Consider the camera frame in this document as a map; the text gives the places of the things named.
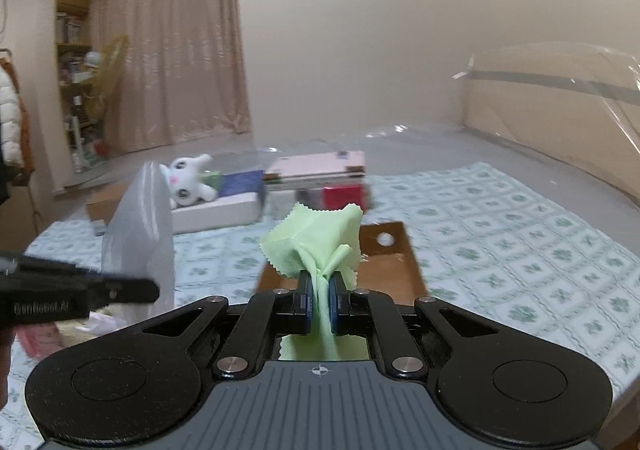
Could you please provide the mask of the small green box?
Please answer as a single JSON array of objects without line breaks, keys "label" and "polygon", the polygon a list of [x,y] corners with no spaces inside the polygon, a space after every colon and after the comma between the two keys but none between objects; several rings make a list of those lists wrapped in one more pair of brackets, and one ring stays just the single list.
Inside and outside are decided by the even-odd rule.
[{"label": "small green box", "polygon": [[224,175],[219,170],[204,170],[200,173],[201,182],[216,191],[220,190],[222,179]]}]

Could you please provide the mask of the cluttered wooden shelf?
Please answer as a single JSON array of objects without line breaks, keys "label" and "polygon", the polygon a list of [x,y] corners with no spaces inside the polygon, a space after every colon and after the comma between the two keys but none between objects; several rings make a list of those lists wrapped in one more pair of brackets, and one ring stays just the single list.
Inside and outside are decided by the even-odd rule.
[{"label": "cluttered wooden shelf", "polygon": [[100,52],[93,49],[90,0],[55,0],[54,43],[63,128],[75,173],[105,162],[102,101],[94,89]]}]

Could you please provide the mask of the purple tissue pack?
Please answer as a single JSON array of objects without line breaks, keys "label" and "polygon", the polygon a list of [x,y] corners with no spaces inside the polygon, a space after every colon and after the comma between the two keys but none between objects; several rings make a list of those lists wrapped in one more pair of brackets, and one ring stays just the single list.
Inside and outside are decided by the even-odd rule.
[{"label": "purple tissue pack", "polygon": [[91,340],[93,337],[110,334],[118,329],[122,329],[126,322],[121,318],[114,317],[111,311],[104,309],[98,312],[91,312],[87,319],[65,320],[55,323],[58,332],[70,343],[76,340]]}]

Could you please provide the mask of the open cardboard tray box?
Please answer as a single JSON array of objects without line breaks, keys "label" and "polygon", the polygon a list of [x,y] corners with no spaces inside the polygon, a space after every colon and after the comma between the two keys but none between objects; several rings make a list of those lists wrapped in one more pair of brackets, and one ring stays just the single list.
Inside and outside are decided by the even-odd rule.
[{"label": "open cardboard tray box", "polygon": [[[361,260],[356,287],[384,292],[401,305],[411,305],[416,298],[426,294],[408,236],[400,222],[360,225],[359,244]],[[257,289],[259,292],[272,291],[281,288],[285,280],[291,280],[297,286],[298,277],[283,277],[267,261]]]}]

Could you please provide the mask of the stack of books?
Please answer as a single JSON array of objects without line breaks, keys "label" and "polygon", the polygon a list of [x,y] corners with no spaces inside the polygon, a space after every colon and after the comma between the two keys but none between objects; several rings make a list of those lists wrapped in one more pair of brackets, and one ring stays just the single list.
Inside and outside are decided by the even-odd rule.
[{"label": "stack of books", "polygon": [[278,157],[262,174],[273,197],[294,199],[312,209],[348,204],[367,209],[367,163],[363,151],[334,151]]}]

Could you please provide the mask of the pink lidded cup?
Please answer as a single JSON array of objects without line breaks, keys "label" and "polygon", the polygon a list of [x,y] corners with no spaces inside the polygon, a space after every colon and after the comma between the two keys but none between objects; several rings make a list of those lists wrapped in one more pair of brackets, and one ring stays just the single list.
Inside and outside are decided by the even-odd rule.
[{"label": "pink lidded cup", "polygon": [[64,348],[63,337],[55,323],[20,326],[14,333],[25,354],[38,361]]}]

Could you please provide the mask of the floral patterned tablecloth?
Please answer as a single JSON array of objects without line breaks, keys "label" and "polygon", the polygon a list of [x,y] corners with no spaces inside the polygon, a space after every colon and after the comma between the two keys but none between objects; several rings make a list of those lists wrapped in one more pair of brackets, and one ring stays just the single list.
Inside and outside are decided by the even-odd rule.
[{"label": "floral patterned tablecloth", "polygon": [[[369,178],[363,225],[401,221],[422,282],[437,298],[581,352],[614,390],[613,416],[639,391],[639,256],[491,165]],[[176,305],[210,294],[243,303],[265,258],[265,215],[242,227],[174,236]],[[52,223],[29,255],[100,268],[88,219]],[[1,448],[41,438],[23,397],[36,360],[13,346]]]}]

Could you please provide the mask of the long white blue box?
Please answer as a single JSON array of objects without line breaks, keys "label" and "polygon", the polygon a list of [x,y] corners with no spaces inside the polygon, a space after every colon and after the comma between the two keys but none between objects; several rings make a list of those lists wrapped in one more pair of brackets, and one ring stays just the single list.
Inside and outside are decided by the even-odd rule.
[{"label": "long white blue box", "polygon": [[262,170],[226,173],[216,201],[179,207],[171,212],[174,233],[250,225],[262,217],[265,196]]}]

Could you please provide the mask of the translucent plastic bag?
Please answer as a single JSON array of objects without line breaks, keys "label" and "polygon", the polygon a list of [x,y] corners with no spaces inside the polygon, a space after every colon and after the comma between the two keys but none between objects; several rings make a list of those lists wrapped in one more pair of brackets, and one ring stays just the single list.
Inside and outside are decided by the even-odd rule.
[{"label": "translucent plastic bag", "polygon": [[144,164],[120,200],[102,241],[101,269],[149,277],[160,288],[152,305],[114,305],[128,325],[175,307],[175,262],[169,190],[156,162]]}]

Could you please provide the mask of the beige curtain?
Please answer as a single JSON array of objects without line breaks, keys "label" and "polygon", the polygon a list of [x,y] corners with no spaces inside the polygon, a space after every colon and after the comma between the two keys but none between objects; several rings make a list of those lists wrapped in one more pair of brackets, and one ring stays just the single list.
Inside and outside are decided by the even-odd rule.
[{"label": "beige curtain", "polygon": [[238,0],[90,0],[91,42],[125,36],[106,142],[129,153],[250,131]]}]

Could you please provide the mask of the white plush bunny toy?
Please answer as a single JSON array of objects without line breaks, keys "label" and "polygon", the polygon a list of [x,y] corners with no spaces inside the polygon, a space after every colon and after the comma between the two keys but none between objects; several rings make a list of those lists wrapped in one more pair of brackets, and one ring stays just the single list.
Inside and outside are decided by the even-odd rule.
[{"label": "white plush bunny toy", "polygon": [[201,154],[195,157],[178,157],[169,165],[160,164],[169,189],[170,207],[189,207],[199,202],[213,202],[218,191],[202,181],[204,170],[213,157]]}]

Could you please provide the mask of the green microfiber cloth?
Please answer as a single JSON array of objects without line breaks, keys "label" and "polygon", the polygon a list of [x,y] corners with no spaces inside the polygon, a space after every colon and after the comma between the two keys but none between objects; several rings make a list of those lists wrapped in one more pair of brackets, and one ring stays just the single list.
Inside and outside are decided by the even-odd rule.
[{"label": "green microfiber cloth", "polygon": [[363,216],[356,204],[339,210],[313,210],[301,203],[260,243],[267,261],[283,277],[311,277],[311,330],[282,338],[280,358],[293,361],[367,360],[367,342],[331,331],[329,280],[339,272],[349,291],[357,286],[361,260],[359,230]]}]

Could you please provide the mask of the white puffer jacket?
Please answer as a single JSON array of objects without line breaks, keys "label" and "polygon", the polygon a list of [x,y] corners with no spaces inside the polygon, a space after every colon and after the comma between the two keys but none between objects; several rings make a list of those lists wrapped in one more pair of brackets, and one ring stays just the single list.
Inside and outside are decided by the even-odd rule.
[{"label": "white puffer jacket", "polygon": [[0,112],[3,162],[10,167],[23,168],[20,100],[9,74],[3,68],[0,68]]}]

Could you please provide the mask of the small brown cardboard box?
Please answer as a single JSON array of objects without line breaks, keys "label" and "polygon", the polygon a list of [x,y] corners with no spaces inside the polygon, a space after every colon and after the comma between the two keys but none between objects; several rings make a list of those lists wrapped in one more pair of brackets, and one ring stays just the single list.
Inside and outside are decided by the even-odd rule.
[{"label": "small brown cardboard box", "polygon": [[104,234],[128,188],[127,182],[114,183],[96,190],[88,198],[85,210],[95,235]]}]

